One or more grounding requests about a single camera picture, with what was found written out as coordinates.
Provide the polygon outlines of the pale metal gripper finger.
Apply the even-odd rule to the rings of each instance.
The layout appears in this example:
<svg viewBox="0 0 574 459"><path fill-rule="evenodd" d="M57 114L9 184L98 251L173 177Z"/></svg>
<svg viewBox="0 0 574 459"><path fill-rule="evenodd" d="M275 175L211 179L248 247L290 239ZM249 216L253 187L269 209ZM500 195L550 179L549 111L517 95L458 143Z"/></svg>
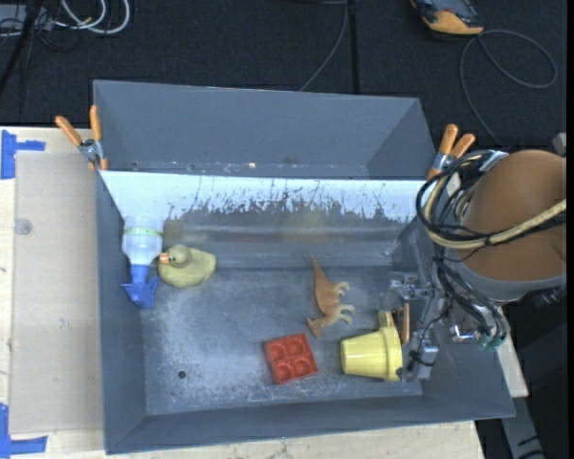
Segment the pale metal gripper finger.
<svg viewBox="0 0 574 459"><path fill-rule="evenodd" d="M403 381L428 381L435 366L439 347L430 339L411 339L402 348Z"/></svg>
<svg viewBox="0 0 574 459"><path fill-rule="evenodd" d="M381 305L404 305L408 302L430 299L434 289L422 283L417 277L390 279L386 290L380 296Z"/></svg>

